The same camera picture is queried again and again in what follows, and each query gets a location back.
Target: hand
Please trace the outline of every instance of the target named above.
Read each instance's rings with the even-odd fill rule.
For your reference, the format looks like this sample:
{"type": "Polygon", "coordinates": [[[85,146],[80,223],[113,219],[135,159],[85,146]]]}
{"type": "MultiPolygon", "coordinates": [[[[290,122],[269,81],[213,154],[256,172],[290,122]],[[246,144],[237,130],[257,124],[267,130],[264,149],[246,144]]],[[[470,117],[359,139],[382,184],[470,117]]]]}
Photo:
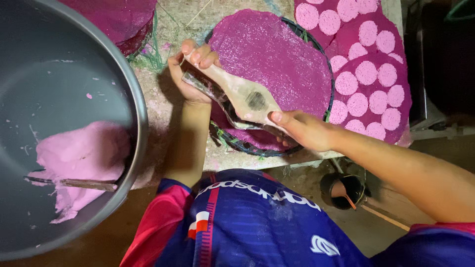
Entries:
{"type": "Polygon", "coordinates": [[[299,144],[318,152],[332,150],[335,133],[340,130],[339,127],[300,110],[274,111],[270,119],[278,126],[285,128],[290,137],[299,144]]]}
{"type": "MultiPolygon", "coordinates": [[[[211,99],[209,97],[181,80],[184,71],[192,67],[188,62],[184,62],[182,66],[180,66],[180,63],[183,61],[183,55],[191,53],[195,46],[196,42],[194,40],[184,40],[181,44],[181,51],[168,58],[168,67],[170,68],[173,81],[177,85],[181,94],[185,97],[186,101],[191,103],[211,104],[211,99]]],[[[218,53],[214,51],[212,52],[211,47],[208,44],[202,45],[193,52],[191,55],[191,62],[193,64],[198,63],[199,68],[201,69],[209,68],[211,64],[221,67],[218,53]]]]}

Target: glitter texture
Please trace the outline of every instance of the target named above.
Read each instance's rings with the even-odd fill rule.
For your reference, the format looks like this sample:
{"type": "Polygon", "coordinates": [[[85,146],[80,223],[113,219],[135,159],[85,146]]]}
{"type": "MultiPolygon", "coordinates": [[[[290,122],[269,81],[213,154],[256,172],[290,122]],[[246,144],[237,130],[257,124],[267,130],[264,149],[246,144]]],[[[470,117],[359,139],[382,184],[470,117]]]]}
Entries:
{"type": "MultiPolygon", "coordinates": [[[[282,110],[302,110],[323,118],[332,94],[326,58],[276,15],[238,11],[218,23],[209,44],[218,52],[224,70],[264,85],[282,110]]],[[[233,128],[216,103],[211,118],[220,128],[260,149],[288,149],[265,131],[233,128]]]]}

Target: pink dough circle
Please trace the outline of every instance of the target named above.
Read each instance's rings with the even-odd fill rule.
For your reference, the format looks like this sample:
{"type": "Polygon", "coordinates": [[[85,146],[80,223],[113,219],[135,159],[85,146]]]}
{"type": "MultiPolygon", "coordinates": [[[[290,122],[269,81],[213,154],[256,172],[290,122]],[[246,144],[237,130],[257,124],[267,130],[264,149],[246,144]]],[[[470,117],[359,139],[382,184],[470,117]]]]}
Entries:
{"type": "Polygon", "coordinates": [[[358,4],[356,0],[340,0],[336,11],[344,22],[348,22],[358,16],[358,4]]]}
{"type": "Polygon", "coordinates": [[[333,35],[340,29],[340,17],[333,10],[325,10],[320,14],[318,27],[324,34],[333,35]]]}
{"type": "Polygon", "coordinates": [[[350,96],[346,106],[352,116],[361,117],[368,110],[368,99],[362,93],[355,93],[350,96]]]}
{"type": "Polygon", "coordinates": [[[393,65],[384,63],[380,66],[378,70],[378,80],[382,86],[392,86],[397,79],[398,74],[396,73],[396,68],[393,65]]]}
{"type": "Polygon", "coordinates": [[[360,14],[368,14],[378,9],[378,0],[356,0],[356,3],[360,14]]]}
{"type": "Polygon", "coordinates": [[[358,80],[351,72],[342,72],[335,80],[335,89],[342,95],[351,95],[358,89],[358,80]]]}
{"type": "Polygon", "coordinates": [[[392,107],[400,107],[404,101],[404,88],[400,85],[395,85],[389,89],[388,104],[392,107]]]}
{"type": "Polygon", "coordinates": [[[370,110],[374,114],[383,114],[388,106],[388,95],[383,91],[376,91],[370,95],[370,110]]]}
{"type": "Polygon", "coordinates": [[[366,135],[383,141],[386,137],[386,130],[380,123],[370,123],[366,127],[366,135]]]}
{"type": "Polygon", "coordinates": [[[376,42],[376,37],[378,36],[378,26],[372,20],[367,20],[360,25],[358,30],[358,38],[360,39],[360,44],[368,47],[374,42],[376,42]]]}
{"type": "Polygon", "coordinates": [[[366,134],[366,129],[364,128],[363,123],[359,120],[350,120],[346,124],[345,129],[359,134],[366,134]]]}
{"type": "Polygon", "coordinates": [[[346,63],[348,63],[348,60],[344,56],[334,56],[330,59],[333,73],[339,71],[346,63]]]}
{"type": "Polygon", "coordinates": [[[402,59],[401,56],[396,55],[396,54],[394,54],[394,53],[390,53],[390,54],[388,54],[388,56],[390,56],[390,57],[392,57],[393,59],[399,61],[399,63],[404,64],[404,60],[402,59]]]}
{"type": "Polygon", "coordinates": [[[334,100],[328,122],[331,124],[340,124],[345,121],[346,116],[348,116],[348,108],[345,103],[339,100],[334,100]]]}
{"type": "Polygon", "coordinates": [[[395,44],[394,34],[390,31],[382,30],[376,37],[376,47],[383,53],[391,53],[395,44]]]}
{"type": "Polygon", "coordinates": [[[354,43],[351,45],[350,51],[348,52],[348,59],[353,60],[366,54],[368,54],[368,51],[360,43],[354,43]]]}
{"type": "Polygon", "coordinates": [[[318,10],[312,5],[301,3],[295,9],[295,19],[304,29],[311,30],[318,25],[318,10]]]}
{"type": "Polygon", "coordinates": [[[396,108],[388,108],[383,112],[383,115],[381,115],[381,124],[390,131],[395,130],[400,122],[401,112],[396,108]]]}
{"type": "Polygon", "coordinates": [[[365,60],[356,67],[355,75],[361,84],[368,86],[376,81],[378,70],[373,63],[365,60]]]}

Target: large gray pot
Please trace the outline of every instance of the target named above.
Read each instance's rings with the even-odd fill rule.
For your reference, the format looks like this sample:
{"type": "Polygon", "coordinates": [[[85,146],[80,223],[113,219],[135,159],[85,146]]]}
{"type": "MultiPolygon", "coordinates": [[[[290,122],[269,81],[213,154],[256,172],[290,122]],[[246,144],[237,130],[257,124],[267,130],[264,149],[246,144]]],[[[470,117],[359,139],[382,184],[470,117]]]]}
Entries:
{"type": "Polygon", "coordinates": [[[0,261],[5,261],[57,248],[114,212],[135,181],[148,122],[128,62],[74,10],[54,0],[4,0],[0,26],[0,261]],[[48,196],[54,187],[22,179],[41,168],[34,135],[42,139],[98,120],[120,123],[132,136],[119,188],[75,219],[49,224],[57,217],[55,196],[48,196]]]}

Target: concrete floor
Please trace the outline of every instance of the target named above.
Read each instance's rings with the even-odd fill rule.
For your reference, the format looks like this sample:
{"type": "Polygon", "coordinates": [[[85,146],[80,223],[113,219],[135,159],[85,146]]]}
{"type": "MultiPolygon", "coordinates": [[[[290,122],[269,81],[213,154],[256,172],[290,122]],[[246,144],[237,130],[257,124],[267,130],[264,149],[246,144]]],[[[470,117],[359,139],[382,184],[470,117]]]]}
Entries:
{"type": "MultiPolygon", "coordinates": [[[[425,152],[475,172],[475,135],[415,141],[412,149],[425,152]]],[[[364,175],[355,164],[348,164],[347,172],[364,175]]],[[[317,168],[279,167],[266,170],[290,189],[313,200],[351,238],[367,256],[384,250],[390,243],[406,232],[385,220],[363,210],[338,210],[328,207],[320,198],[321,177],[334,172],[328,161],[317,168]]],[[[113,215],[89,233],[73,242],[36,257],[2,263],[3,267],[46,266],[46,267],[108,267],[118,266],[135,230],[148,205],[153,199],[155,188],[133,190],[127,201],[113,215]]]]}

